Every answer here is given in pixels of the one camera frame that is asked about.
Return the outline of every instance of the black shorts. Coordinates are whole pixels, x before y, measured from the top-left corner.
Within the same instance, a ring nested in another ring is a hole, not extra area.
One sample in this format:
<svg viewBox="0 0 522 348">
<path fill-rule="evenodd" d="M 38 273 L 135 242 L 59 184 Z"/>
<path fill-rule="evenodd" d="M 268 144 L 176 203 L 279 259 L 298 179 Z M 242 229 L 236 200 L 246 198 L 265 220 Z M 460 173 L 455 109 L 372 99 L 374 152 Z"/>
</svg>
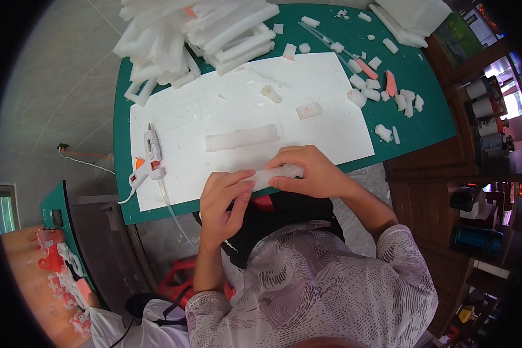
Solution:
<svg viewBox="0 0 522 348">
<path fill-rule="evenodd" d="M 274 211 L 263 212 L 250 202 L 244 214 L 242 228 L 228 239 L 228 243 L 232 246 L 230 247 L 226 243 L 221 244 L 233 265 L 245 269 L 249 254 L 260 240 L 280 228 L 295 223 L 310 220 L 329 221 L 331 226 L 321 228 L 321 230 L 333 233 L 344 242 L 344 233 L 334 216 L 333 204 L 329 198 L 313 198 L 284 191 L 272 193 L 269 196 Z M 232 206 L 231 204 L 227 211 L 232 210 Z M 193 215 L 201 225 L 199 212 L 195 212 Z"/>
</svg>

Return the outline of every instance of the red plastic chair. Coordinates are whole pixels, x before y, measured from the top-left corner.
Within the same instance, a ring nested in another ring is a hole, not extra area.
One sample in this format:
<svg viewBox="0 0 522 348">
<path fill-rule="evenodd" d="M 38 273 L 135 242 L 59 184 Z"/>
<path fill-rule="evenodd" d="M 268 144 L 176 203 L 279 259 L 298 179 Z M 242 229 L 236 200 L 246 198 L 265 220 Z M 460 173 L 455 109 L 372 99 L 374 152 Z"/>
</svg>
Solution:
<svg viewBox="0 0 522 348">
<path fill-rule="evenodd" d="M 157 293 L 163 296 L 167 296 L 168 299 L 172 302 L 175 302 L 178 296 L 185 291 L 185 295 L 180 300 L 180 303 L 178 303 L 182 309 L 186 308 L 188 300 L 195 295 L 195 292 L 193 291 L 193 274 L 191 274 L 189 278 L 182 284 L 174 279 L 176 272 L 184 271 L 186 269 L 188 271 L 195 270 L 195 256 L 189 260 L 179 258 L 178 260 L 174 261 L 174 266 L 172 269 L 170 269 L 170 272 L 168 272 L 166 277 L 164 277 L 162 282 L 159 284 L 159 287 L 157 288 Z M 228 300 L 230 300 L 232 296 L 236 295 L 236 288 L 230 285 L 227 280 L 224 280 L 224 295 Z"/>
</svg>

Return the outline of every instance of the left hand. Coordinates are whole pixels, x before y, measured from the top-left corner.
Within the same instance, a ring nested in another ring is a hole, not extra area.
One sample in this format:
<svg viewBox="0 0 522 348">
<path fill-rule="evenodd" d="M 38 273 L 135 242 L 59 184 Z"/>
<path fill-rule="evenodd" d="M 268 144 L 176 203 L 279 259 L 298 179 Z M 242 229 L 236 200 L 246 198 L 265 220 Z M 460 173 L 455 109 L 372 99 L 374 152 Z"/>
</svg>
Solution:
<svg viewBox="0 0 522 348">
<path fill-rule="evenodd" d="M 242 180 L 253 174 L 253 169 L 234 173 L 211 173 L 199 199 L 202 220 L 200 247 L 218 249 L 221 243 L 242 227 L 245 210 L 251 198 L 248 191 L 255 185 L 254 181 Z M 227 212 L 233 199 L 232 211 Z"/>
</svg>

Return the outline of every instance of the hand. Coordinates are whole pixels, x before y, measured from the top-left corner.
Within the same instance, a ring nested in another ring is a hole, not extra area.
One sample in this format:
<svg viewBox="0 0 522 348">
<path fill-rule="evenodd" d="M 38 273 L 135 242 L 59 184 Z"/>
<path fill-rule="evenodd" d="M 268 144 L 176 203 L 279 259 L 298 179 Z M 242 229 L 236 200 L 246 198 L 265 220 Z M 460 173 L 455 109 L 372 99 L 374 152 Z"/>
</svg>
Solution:
<svg viewBox="0 0 522 348">
<path fill-rule="evenodd" d="M 338 169 L 314 145 L 282 148 L 265 169 L 285 163 L 297 164 L 304 169 L 303 179 L 273 177 L 269 185 L 282 191 L 296 192 L 315 198 L 345 197 L 354 180 Z"/>
<path fill-rule="evenodd" d="M 237 233 L 242 227 L 245 209 L 254 181 L 242 181 L 255 174 L 255 170 L 211 173 L 199 199 L 202 228 L 200 247 L 220 248 L 220 244 Z M 231 212 L 226 209 L 234 201 Z"/>
</svg>

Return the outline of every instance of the white cable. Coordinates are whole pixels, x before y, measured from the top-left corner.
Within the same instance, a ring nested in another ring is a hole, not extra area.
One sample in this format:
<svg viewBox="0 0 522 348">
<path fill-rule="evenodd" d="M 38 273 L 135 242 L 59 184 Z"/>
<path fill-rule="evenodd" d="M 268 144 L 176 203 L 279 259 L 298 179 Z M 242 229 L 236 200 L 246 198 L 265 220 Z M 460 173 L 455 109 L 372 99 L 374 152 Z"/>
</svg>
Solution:
<svg viewBox="0 0 522 348">
<path fill-rule="evenodd" d="M 64 158 L 67 158 L 67 159 L 70 159 L 70 160 L 72 160 L 72 161 L 76 161 L 76 162 L 79 162 L 79 163 L 83 163 L 83 164 L 89 164 L 89 165 L 91 165 L 91 166 L 94 166 L 95 168 L 102 169 L 103 171 L 109 171 L 109 172 L 111 172 L 112 174 L 116 175 L 116 173 L 114 173 L 113 171 L 110 171 L 110 170 L 108 170 L 108 169 L 106 169 L 106 168 L 103 168 L 103 167 L 101 167 L 101 166 L 98 166 L 98 165 L 95 165 L 95 164 L 92 164 L 92 163 L 83 162 L 83 161 L 80 161 L 80 160 L 78 160 L 78 159 L 74 159 L 74 158 L 71 158 L 71 157 L 68 157 L 68 156 L 64 156 L 64 155 L 62 155 L 62 149 L 61 149 L 61 148 L 58 148 L 58 153 L 60 154 L 60 156 L 62 156 L 62 157 L 64 157 Z"/>
<path fill-rule="evenodd" d="M 182 232 L 184 237 L 188 240 L 188 243 L 190 243 L 191 246 L 195 249 L 195 252 L 199 253 L 199 250 L 197 249 L 197 247 L 195 247 L 195 244 L 191 242 L 191 240 L 189 239 L 188 235 L 184 232 L 184 228 L 180 224 L 180 221 L 176 217 L 176 214 L 174 214 L 174 210 L 172 209 L 172 206 L 170 205 L 170 199 L 168 199 L 168 193 L 166 192 L 166 186 L 164 185 L 164 179 L 160 178 L 157 181 L 159 182 L 160 192 L 162 193 L 162 197 L 164 198 L 164 202 L 166 203 L 166 206 L 168 207 L 168 210 L 170 211 L 170 214 L 174 218 L 174 221 L 176 221 L 176 225 L 180 228 L 180 231 Z"/>
<path fill-rule="evenodd" d="M 132 189 L 131 189 L 130 196 L 129 196 L 128 198 L 126 198 L 125 200 L 121 201 L 121 202 L 118 201 L 118 204 L 124 204 L 125 202 L 127 202 L 128 200 L 130 200 L 130 198 L 133 196 L 134 193 L 135 193 L 135 189 L 132 188 Z"/>
</svg>

